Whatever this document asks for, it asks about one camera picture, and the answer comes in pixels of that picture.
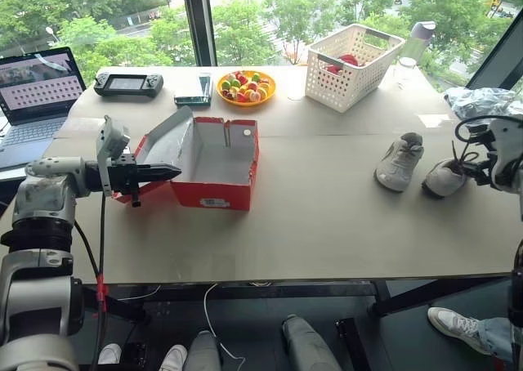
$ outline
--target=white plastic basket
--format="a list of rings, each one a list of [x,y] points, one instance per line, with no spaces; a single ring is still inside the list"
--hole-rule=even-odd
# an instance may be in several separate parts
[[[370,44],[371,37],[382,39],[387,48]],[[338,112],[347,111],[378,87],[403,44],[403,38],[359,24],[319,40],[309,49],[305,94]],[[363,66],[338,59],[345,54]],[[326,70],[330,65],[341,68],[337,75]]]

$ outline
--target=plastic bag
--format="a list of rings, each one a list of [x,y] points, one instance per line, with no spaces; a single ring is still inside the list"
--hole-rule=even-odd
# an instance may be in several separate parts
[[[523,114],[523,103],[514,101],[516,93],[497,87],[466,89],[451,87],[445,92],[445,99],[452,111],[461,120],[480,115],[514,115]],[[490,119],[470,122],[469,126],[488,124]]]

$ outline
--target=laptop screen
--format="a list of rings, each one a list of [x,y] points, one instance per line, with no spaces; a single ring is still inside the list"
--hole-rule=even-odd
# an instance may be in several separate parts
[[[67,116],[84,90],[67,47],[0,59],[0,107],[10,123]]]

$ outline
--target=gray pants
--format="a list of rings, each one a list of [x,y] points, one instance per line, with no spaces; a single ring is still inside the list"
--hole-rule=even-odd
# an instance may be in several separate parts
[[[296,371],[342,371],[324,339],[303,318],[289,316],[282,329]]]
[[[207,330],[190,344],[183,371],[220,371],[221,361],[216,338]]]
[[[324,339],[303,318],[289,316],[282,330],[296,371],[342,371]],[[183,371],[220,370],[216,339],[210,332],[200,332],[190,346]]]

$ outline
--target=red cable tie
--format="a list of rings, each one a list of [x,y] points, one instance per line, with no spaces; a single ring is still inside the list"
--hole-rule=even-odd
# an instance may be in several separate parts
[[[96,277],[96,300],[102,303],[101,309],[103,312],[107,312],[105,297],[108,293],[109,287],[104,284],[104,275],[98,275],[98,277]]]

